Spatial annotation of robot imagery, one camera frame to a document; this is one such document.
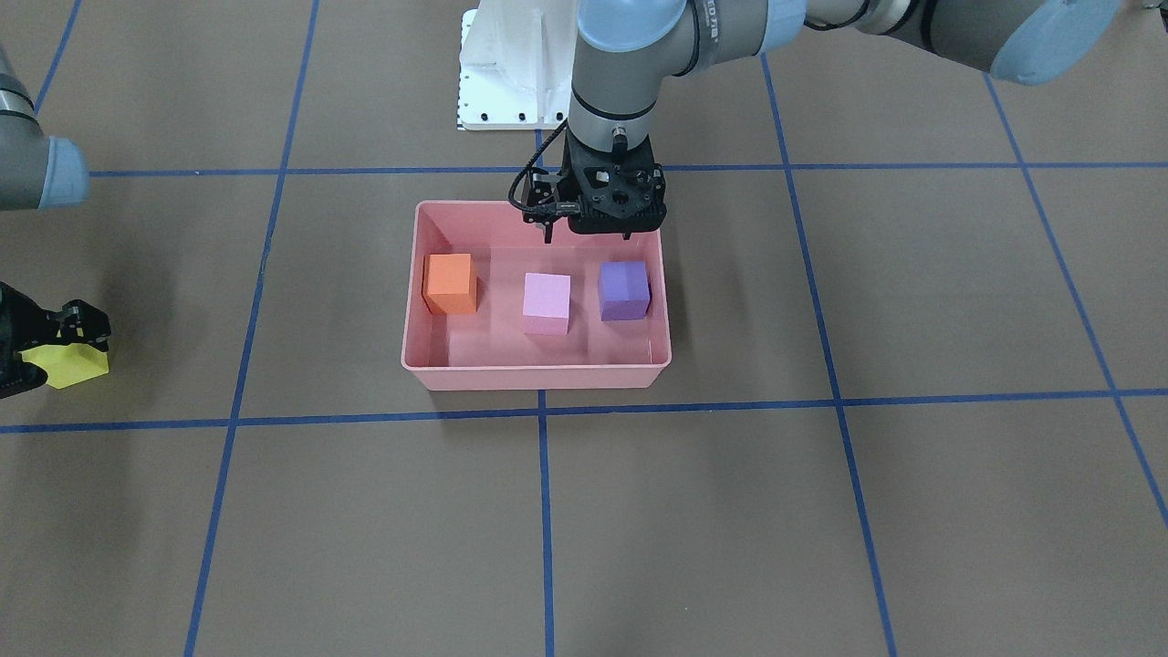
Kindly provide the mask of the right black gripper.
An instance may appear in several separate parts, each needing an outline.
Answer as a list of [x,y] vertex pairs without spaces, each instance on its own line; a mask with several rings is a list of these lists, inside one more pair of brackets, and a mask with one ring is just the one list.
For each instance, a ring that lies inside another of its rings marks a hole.
[[29,296],[9,288],[9,350],[83,344],[109,352],[112,334],[109,316],[82,299],[72,299],[58,311],[40,307]]

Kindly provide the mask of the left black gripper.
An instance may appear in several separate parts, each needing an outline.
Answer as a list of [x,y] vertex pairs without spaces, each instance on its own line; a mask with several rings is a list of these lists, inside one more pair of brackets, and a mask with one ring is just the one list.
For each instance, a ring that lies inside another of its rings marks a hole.
[[[558,137],[545,137],[522,168],[522,220],[526,224],[543,224],[544,245],[551,245],[554,227],[559,217],[580,213],[579,184],[575,180],[568,145],[563,145],[556,170],[538,166],[545,150],[557,140]],[[630,241],[631,231],[621,236],[623,241]]]

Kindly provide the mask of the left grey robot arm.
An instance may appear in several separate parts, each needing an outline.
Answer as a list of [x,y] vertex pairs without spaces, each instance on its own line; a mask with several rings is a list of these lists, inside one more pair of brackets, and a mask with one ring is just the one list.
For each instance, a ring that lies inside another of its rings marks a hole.
[[760,56],[801,30],[891,37],[1018,87],[1068,72],[1101,39],[1118,1],[580,1],[566,141],[555,173],[526,162],[508,201],[545,243],[658,230],[666,179],[651,125],[667,78]]

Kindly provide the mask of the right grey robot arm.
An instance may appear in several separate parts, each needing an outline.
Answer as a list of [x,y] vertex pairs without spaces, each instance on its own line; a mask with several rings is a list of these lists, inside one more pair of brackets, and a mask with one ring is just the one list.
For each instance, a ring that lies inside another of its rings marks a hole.
[[[90,192],[90,170],[82,150],[67,138],[46,134],[33,96],[5,51],[1,90],[1,208],[46,210],[83,203]],[[91,304],[72,300],[60,311],[46,310],[4,284],[6,358],[46,345],[86,344],[107,352],[109,337],[109,317]]]

